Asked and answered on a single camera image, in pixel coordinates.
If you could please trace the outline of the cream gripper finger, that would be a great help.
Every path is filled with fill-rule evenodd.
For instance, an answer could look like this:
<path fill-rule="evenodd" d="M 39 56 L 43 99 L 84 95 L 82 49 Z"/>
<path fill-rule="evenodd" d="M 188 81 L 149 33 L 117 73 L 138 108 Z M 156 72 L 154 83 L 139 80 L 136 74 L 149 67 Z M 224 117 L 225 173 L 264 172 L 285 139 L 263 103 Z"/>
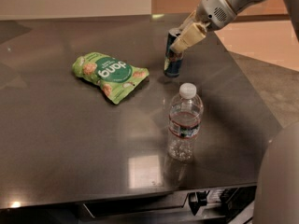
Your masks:
<path fill-rule="evenodd" d="M 179 36 L 170 46 L 170 49 L 176 54 L 184 52 L 206 37 L 206 27 L 201 22 L 191 22 L 185 27 L 179 27 L 178 31 Z"/>
<path fill-rule="evenodd" d="M 194 10 L 185 20 L 184 22 L 179 26 L 179 30 L 181 32 L 187 31 L 191 27 L 193 27 L 196 24 L 196 11 Z"/>

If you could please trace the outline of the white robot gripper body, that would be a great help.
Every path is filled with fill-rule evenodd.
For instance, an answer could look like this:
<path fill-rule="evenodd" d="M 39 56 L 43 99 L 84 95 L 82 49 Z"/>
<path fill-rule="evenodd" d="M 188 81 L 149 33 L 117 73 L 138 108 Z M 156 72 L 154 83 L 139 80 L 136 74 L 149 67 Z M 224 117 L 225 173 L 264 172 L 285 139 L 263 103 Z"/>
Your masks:
<path fill-rule="evenodd" d="M 227 0 L 201 0 L 195 18 L 210 31 L 220 30 L 236 18 Z"/>

